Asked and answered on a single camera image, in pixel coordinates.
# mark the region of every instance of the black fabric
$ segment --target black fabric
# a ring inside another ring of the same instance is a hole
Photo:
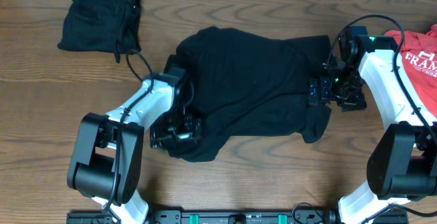
[[[62,40],[67,51],[119,54],[140,51],[138,28],[141,0],[73,0],[64,21]]]
[[[195,84],[191,109],[203,117],[197,145],[167,144],[170,156],[214,160],[233,135],[280,136],[299,132],[320,139],[330,109],[308,105],[309,79],[325,74],[327,36],[271,40],[237,29],[210,27],[185,39],[169,61]]]

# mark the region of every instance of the brown tabletop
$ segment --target brown tabletop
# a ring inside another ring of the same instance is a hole
[[[126,62],[116,64],[110,53],[57,48],[71,3],[0,0],[0,223],[65,223],[71,209],[98,209],[66,184],[79,122],[139,88]],[[365,14],[386,14],[419,32],[437,22],[437,0],[143,0],[143,7],[141,46],[158,71],[181,40],[211,25],[286,39],[334,37]],[[383,20],[363,24],[374,34],[394,29]],[[139,59],[132,62],[147,73]],[[367,159],[384,133],[367,88],[365,95],[365,111],[331,105],[328,128],[314,144],[299,134],[233,137],[216,160],[187,163],[151,150],[146,139],[139,191],[152,205],[187,210],[332,205],[366,180]],[[435,211],[437,198],[408,207]]]

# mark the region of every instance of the red fabric with white text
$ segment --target red fabric with white text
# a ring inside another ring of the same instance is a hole
[[[401,32],[390,30],[399,44]],[[402,63],[416,93],[426,108],[437,117],[437,24],[426,34],[405,31],[401,48]]]

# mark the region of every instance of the wooden table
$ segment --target wooden table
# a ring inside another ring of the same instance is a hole
[[[70,209],[97,209],[66,184],[79,122],[139,88],[126,62],[116,64],[112,54],[57,48],[71,3],[0,0],[0,223],[65,223]],[[143,0],[143,6],[141,46],[155,70],[163,70],[181,40],[210,25],[286,39],[333,37],[364,14],[387,14],[420,32],[437,21],[437,0]],[[363,24],[375,34],[394,28],[383,20]],[[147,73],[139,59],[132,62]],[[314,144],[297,134],[234,137],[213,162],[187,163],[145,141],[141,195],[152,205],[187,210],[331,206],[365,181],[367,159],[384,133],[368,89],[365,95],[365,111],[341,113],[332,105],[328,128]],[[431,212],[437,198],[408,206]]]

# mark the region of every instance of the folded black cloth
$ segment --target folded black cloth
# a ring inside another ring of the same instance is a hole
[[[299,132],[320,139],[331,110],[309,106],[309,79],[327,74],[328,36],[271,40],[210,27],[185,39],[169,61],[187,69],[195,86],[190,109],[203,117],[196,145],[163,145],[190,162],[214,160],[233,135],[280,136]]]
[[[119,54],[140,51],[138,28],[141,0],[73,0],[64,21],[62,40],[67,51]]]

